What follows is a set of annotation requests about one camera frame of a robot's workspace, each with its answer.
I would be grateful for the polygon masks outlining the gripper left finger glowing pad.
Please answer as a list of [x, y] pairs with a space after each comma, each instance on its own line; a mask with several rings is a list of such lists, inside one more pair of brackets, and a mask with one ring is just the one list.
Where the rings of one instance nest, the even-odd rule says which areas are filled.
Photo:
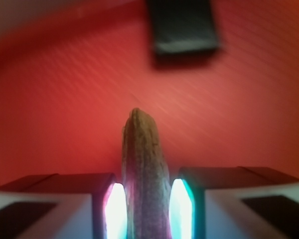
[[29, 175], [0, 186], [0, 239], [124, 239], [113, 173]]

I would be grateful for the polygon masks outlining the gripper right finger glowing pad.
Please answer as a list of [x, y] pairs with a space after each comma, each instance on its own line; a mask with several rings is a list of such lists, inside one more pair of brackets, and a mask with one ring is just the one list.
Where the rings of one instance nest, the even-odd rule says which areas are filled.
[[174, 239], [299, 239], [299, 179], [268, 167], [182, 167]]

